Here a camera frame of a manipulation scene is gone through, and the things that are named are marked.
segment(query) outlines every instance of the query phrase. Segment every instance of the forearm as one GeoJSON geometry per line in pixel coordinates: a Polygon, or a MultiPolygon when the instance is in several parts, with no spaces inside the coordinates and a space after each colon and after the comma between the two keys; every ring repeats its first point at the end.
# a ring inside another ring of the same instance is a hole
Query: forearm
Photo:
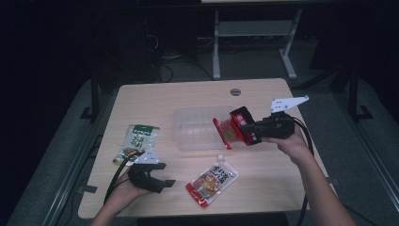
{"type": "Polygon", "coordinates": [[[315,225],[356,225],[314,158],[297,164],[315,225]]]}

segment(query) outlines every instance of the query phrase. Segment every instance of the person's right hand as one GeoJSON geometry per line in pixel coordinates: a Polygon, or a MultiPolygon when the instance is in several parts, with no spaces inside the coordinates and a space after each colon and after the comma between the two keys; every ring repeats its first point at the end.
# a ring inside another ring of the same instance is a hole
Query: person's right hand
{"type": "Polygon", "coordinates": [[[286,139],[263,137],[262,141],[276,143],[279,150],[288,154],[288,156],[291,158],[291,161],[296,165],[298,165],[302,160],[312,157],[298,125],[295,125],[295,132],[286,139]]]}

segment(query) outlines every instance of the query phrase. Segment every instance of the dark background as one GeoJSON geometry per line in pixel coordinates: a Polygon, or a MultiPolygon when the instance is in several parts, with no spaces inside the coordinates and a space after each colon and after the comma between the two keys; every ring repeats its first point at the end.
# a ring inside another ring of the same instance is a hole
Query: dark background
{"type": "MultiPolygon", "coordinates": [[[[152,63],[158,59],[146,51],[146,35],[156,34],[164,45],[190,53],[197,36],[213,33],[212,12],[158,12],[143,24],[145,14],[79,9],[98,7],[98,2],[0,3],[0,224],[6,224],[75,94],[93,72],[105,92],[121,84],[150,83],[157,78],[152,63]],[[134,63],[127,67],[126,62],[134,63]]],[[[328,70],[349,58],[399,121],[395,2],[305,8],[296,38],[319,39],[313,68],[328,70]]]]}

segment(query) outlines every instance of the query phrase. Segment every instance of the floor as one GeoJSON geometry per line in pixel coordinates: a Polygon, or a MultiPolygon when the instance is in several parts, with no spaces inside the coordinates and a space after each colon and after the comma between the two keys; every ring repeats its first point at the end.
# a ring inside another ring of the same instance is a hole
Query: floor
{"type": "MultiPolygon", "coordinates": [[[[309,69],[317,40],[297,40],[290,58],[298,78],[288,79],[279,58],[283,43],[284,40],[270,39],[226,46],[220,56],[221,80],[280,77],[293,88],[321,73],[309,69]]],[[[174,60],[164,61],[162,79],[156,82],[210,80],[212,51],[201,50],[206,51],[198,52],[194,58],[176,59],[179,53],[171,51],[168,59],[174,60]]],[[[354,122],[347,113],[347,89],[338,94],[331,92],[328,86],[332,79],[330,76],[308,89],[292,89],[294,96],[310,96],[310,101],[299,109],[317,150],[338,196],[358,225],[397,225],[394,197],[375,160],[377,156],[392,180],[399,182],[399,126],[379,102],[374,89],[362,80],[358,104],[367,106],[374,118],[354,122]]],[[[89,219],[77,216],[82,186],[88,180],[117,95],[118,89],[101,93],[99,116],[91,121],[81,119],[82,112],[91,105],[89,81],[79,90],[9,225],[89,225],[89,219]]],[[[298,214],[285,213],[290,225],[296,224],[298,214]]],[[[136,225],[136,220],[118,218],[116,225],[136,225]]],[[[310,212],[303,225],[313,225],[310,212]]]]}

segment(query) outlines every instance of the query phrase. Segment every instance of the plastic packaging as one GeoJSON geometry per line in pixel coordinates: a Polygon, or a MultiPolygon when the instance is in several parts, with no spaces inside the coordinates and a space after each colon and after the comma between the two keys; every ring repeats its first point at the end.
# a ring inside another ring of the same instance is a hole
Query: plastic packaging
{"type": "Polygon", "coordinates": [[[238,177],[239,173],[220,154],[217,163],[189,182],[185,188],[200,206],[207,207],[238,177]]]}
{"type": "Polygon", "coordinates": [[[180,150],[225,149],[213,118],[225,121],[236,107],[209,105],[178,108],[173,113],[173,138],[180,150]]]}
{"type": "Polygon", "coordinates": [[[155,141],[159,135],[159,127],[151,125],[129,125],[126,137],[120,152],[115,156],[113,162],[120,164],[130,155],[134,155],[126,166],[132,166],[136,159],[147,151],[152,151],[155,141]]]}

